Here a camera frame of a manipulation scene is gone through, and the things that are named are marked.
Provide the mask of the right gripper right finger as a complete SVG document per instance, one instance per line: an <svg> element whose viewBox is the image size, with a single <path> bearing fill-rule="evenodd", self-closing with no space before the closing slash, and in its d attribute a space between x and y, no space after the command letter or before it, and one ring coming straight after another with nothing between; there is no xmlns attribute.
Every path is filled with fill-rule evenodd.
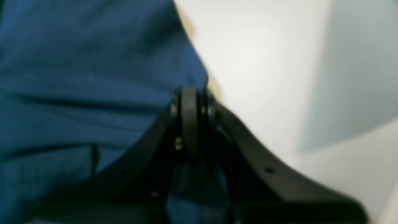
<svg viewBox="0 0 398 224"><path fill-rule="evenodd" d="M270 152L210 91L182 89L182 132L190 162L219 167L233 224L366 224L362 205L295 171Z"/></svg>

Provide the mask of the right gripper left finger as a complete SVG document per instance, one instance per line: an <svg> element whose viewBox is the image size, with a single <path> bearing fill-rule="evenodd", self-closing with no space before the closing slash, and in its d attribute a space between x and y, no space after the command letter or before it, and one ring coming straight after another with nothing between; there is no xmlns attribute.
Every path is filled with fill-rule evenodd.
<svg viewBox="0 0 398 224"><path fill-rule="evenodd" d="M40 202L30 224L170 224L166 203L181 130L181 89L165 113L117 161Z"/></svg>

